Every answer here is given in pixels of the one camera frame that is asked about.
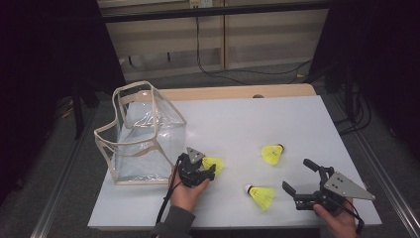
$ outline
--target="wire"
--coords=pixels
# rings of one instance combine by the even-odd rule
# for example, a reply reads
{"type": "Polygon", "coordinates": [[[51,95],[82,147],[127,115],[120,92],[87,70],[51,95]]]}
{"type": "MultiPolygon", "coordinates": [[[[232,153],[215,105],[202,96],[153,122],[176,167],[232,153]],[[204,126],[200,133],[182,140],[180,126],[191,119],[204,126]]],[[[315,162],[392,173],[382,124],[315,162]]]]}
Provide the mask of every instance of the wire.
{"type": "Polygon", "coordinates": [[[353,126],[351,126],[351,127],[349,127],[349,128],[347,128],[347,129],[345,129],[345,130],[343,130],[343,131],[341,131],[340,133],[339,133],[339,135],[340,136],[343,136],[343,135],[346,135],[346,134],[349,134],[349,133],[351,133],[351,132],[355,132],[355,131],[360,131],[360,130],[362,130],[362,129],[364,129],[364,128],[366,128],[369,124],[370,124],[370,121],[371,121],[371,111],[370,111],[370,106],[369,106],[369,104],[368,104],[368,101],[366,100],[366,98],[364,97],[364,102],[365,102],[365,105],[366,105],[366,107],[367,107],[367,121],[366,121],[366,123],[363,125],[363,126],[359,126],[362,122],[363,122],[363,120],[364,120],[364,116],[365,116],[365,111],[364,111],[364,109],[363,109],[363,104],[362,104],[362,102],[361,102],[361,96],[362,96],[362,93],[361,92],[359,92],[359,96],[358,96],[358,105],[360,106],[360,108],[361,108],[361,112],[362,112],[362,115],[361,115],[361,118],[353,125],[353,126]]]}
{"type": "MultiPolygon", "coordinates": [[[[206,70],[203,68],[203,66],[202,66],[202,64],[201,64],[201,58],[200,58],[200,40],[199,40],[199,34],[200,34],[200,22],[199,22],[199,20],[198,20],[198,17],[196,17],[196,18],[195,18],[195,23],[196,23],[196,27],[197,27],[197,39],[196,39],[196,40],[197,40],[197,64],[198,64],[198,67],[200,68],[200,70],[201,70],[203,73],[205,73],[205,74],[207,74],[207,75],[209,75],[209,76],[212,76],[212,77],[221,77],[221,78],[226,78],[226,79],[229,79],[229,80],[232,80],[232,81],[238,82],[238,83],[240,83],[240,84],[250,85],[250,84],[248,84],[248,83],[246,83],[246,82],[239,81],[239,80],[237,80],[237,79],[235,79],[235,78],[232,78],[232,77],[222,76],[222,75],[216,75],[216,74],[219,74],[219,73],[225,73],[225,72],[249,72],[249,73],[259,73],[259,74],[266,74],[266,75],[282,75],[282,74],[287,74],[287,73],[291,73],[291,72],[295,72],[295,71],[296,71],[296,74],[297,74],[297,72],[299,71],[299,69],[300,69],[301,67],[303,67],[304,65],[306,65],[306,64],[308,64],[308,63],[310,63],[310,62],[312,62],[312,59],[310,59],[310,60],[307,60],[307,61],[305,61],[305,62],[301,63],[298,67],[296,67],[296,68],[294,68],[294,69],[287,70],[287,71],[282,71],[282,72],[263,72],[263,71],[249,70],[249,69],[225,69],[225,70],[218,70],[218,71],[208,72],[208,71],[206,71],[206,70]]],[[[292,82],[293,82],[293,81],[295,81],[296,79],[297,79],[297,76],[295,76],[295,77],[294,77],[291,81],[287,82],[287,84],[292,83],[292,82]]]]}
{"type": "Polygon", "coordinates": [[[360,235],[362,233],[362,231],[364,230],[365,222],[359,216],[359,213],[356,210],[355,206],[352,205],[352,203],[349,202],[347,199],[345,199],[345,201],[348,202],[352,206],[352,209],[355,211],[355,212],[352,212],[349,208],[347,208],[343,204],[340,204],[339,202],[335,201],[334,199],[331,199],[330,197],[328,197],[328,200],[332,201],[333,203],[335,203],[336,205],[338,205],[340,208],[342,208],[344,211],[346,211],[347,213],[349,213],[350,215],[352,215],[353,217],[355,217],[356,219],[358,219],[359,222],[358,222],[358,228],[356,228],[356,234],[360,235]]]}
{"type": "Polygon", "coordinates": [[[200,70],[202,72],[204,72],[205,74],[207,74],[209,76],[212,76],[212,77],[222,77],[222,78],[226,78],[226,79],[238,82],[240,84],[249,85],[248,83],[236,80],[235,78],[232,78],[232,77],[214,75],[213,73],[208,72],[203,68],[203,66],[201,65],[201,58],[200,58],[200,41],[199,41],[200,24],[199,24],[199,21],[198,21],[198,17],[195,18],[195,23],[196,23],[196,26],[197,26],[197,64],[198,64],[198,67],[200,68],[200,70]]]}
{"type": "Polygon", "coordinates": [[[176,177],[176,173],[178,171],[178,166],[179,166],[180,161],[181,161],[181,158],[178,158],[178,160],[176,160],[175,166],[173,168],[173,175],[172,175],[172,180],[170,181],[169,189],[167,190],[166,196],[163,198],[163,203],[161,204],[160,210],[159,210],[158,215],[157,215],[157,224],[161,220],[164,209],[166,208],[167,203],[169,202],[170,197],[173,194],[173,191],[182,183],[182,181],[180,181],[175,186],[173,186],[173,184],[175,183],[175,177],[176,177]]]}

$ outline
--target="silver metal plate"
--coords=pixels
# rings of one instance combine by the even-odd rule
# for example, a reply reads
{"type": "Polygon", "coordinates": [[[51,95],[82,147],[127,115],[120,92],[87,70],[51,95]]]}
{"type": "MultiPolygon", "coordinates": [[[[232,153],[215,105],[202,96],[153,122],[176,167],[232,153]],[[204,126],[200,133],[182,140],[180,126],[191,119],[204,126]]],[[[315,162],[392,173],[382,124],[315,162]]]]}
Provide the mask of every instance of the silver metal plate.
{"type": "Polygon", "coordinates": [[[327,182],[325,182],[324,187],[344,197],[352,197],[365,200],[375,199],[374,195],[359,185],[355,184],[351,179],[345,177],[339,172],[335,172],[327,180],[327,182]]]}
{"type": "Polygon", "coordinates": [[[190,147],[187,147],[186,151],[188,152],[188,157],[189,157],[189,160],[191,161],[191,164],[195,164],[195,163],[201,161],[204,158],[203,153],[201,153],[197,150],[194,150],[190,147]]]}

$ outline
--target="handheld controller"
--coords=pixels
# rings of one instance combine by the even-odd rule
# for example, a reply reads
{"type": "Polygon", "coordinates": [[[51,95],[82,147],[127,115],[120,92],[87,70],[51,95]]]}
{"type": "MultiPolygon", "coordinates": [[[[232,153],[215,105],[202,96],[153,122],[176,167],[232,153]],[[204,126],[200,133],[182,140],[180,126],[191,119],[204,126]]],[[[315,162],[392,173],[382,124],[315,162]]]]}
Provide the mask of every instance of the handheld controller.
{"type": "Polygon", "coordinates": [[[216,165],[212,165],[209,170],[202,171],[202,159],[205,157],[203,153],[187,147],[188,155],[182,153],[178,159],[179,177],[182,183],[188,187],[200,185],[204,180],[214,180],[216,165]]]}

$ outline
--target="sleeve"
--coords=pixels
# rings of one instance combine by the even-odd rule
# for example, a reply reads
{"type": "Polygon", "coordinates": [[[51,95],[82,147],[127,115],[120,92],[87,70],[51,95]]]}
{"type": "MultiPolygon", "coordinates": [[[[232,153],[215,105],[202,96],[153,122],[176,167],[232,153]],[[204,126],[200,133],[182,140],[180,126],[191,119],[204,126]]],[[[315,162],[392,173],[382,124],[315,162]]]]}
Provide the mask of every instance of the sleeve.
{"type": "Polygon", "coordinates": [[[189,238],[189,230],[195,216],[177,206],[171,206],[164,223],[158,223],[150,237],[155,238],[189,238]]]}

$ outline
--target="wall socket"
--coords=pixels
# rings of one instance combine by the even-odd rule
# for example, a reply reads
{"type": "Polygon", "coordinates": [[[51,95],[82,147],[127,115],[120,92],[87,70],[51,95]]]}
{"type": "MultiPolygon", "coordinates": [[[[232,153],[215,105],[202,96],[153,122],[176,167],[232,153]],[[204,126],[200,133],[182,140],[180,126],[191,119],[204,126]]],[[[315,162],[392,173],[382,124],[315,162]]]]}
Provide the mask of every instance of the wall socket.
{"type": "Polygon", "coordinates": [[[190,8],[209,8],[213,7],[213,0],[189,0],[190,8]]]}
{"type": "Polygon", "coordinates": [[[199,8],[200,0],[189,0],[189,8],[199,8]]]}
{"type": "Polygon", "coordinates": [[[213,0],[200,0],[200,7],[201,8],[213,7],[213,0]]]}

